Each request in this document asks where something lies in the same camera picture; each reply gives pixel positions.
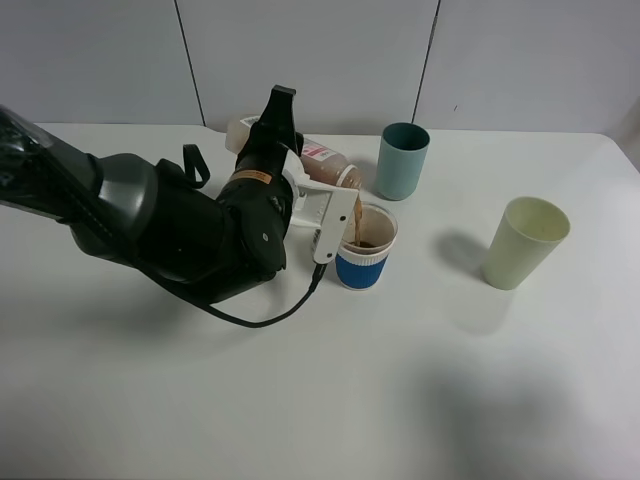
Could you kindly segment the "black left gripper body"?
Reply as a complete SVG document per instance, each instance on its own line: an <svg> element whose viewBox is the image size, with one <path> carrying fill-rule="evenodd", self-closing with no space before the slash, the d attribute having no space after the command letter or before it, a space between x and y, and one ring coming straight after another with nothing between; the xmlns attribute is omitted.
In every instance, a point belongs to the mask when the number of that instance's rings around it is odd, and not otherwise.
<svg viewBox="0 0 640 480"><path fill-rule="evenodd" d="M294 193L285 178L287 157L301 152L303 136L295 133L289 145L276 132L250 132L236 163L215 199L216 216L222 220L290 220Z"/></svg>

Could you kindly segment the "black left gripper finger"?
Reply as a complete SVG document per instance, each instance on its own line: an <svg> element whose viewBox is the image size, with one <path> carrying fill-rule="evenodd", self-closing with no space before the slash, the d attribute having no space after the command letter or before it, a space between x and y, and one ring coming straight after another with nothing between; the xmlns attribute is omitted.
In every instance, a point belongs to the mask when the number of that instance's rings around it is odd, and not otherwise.
<svg viewBox="0 0 640 480"><path fill-rule="evenodd" d="M259 145L296 144L293 102L296 90L275 85L258 121L254 124L254 139Z"/></svg>

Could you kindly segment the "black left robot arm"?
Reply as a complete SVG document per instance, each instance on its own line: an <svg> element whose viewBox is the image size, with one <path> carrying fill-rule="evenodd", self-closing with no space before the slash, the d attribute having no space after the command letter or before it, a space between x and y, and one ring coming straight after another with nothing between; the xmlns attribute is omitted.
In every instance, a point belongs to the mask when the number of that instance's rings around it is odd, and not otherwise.
<svg viewBox="0 0 640 480"><path fill-rule="evenodd" d="M181 163L132 153L97 157L9 109L1 112L1 201L69 226L86 254L133 267L172 293L210 305L286 266L293 191L284 178L301 140L292 89L275 86L216 197L187 144Z"/></svg>

